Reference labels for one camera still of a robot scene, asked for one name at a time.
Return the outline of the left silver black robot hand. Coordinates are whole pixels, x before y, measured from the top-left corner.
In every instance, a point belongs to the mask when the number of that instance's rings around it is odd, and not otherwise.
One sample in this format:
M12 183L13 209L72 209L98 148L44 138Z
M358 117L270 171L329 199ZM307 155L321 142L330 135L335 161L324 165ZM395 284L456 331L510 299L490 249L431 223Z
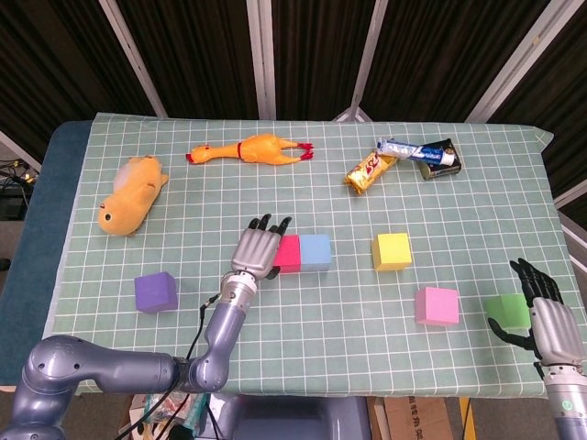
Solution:
M280 273L281 267L274 260L292 218L286 216L278 225L268 227L270 220L271 214L265 214L249 222L231 260L233 271L247 272L256 281L272 280Z

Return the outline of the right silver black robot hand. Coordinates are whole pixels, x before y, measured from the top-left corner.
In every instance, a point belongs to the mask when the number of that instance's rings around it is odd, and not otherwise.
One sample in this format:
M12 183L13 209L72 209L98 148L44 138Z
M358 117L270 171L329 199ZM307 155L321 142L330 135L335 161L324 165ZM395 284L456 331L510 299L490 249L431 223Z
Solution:
M575 315L564 303L558 284L523 258L509 264L520 280L530 327L526 336L517 335L489 317L493 333L506 344L533 352L544 367L579 366L586 359L586 351Z

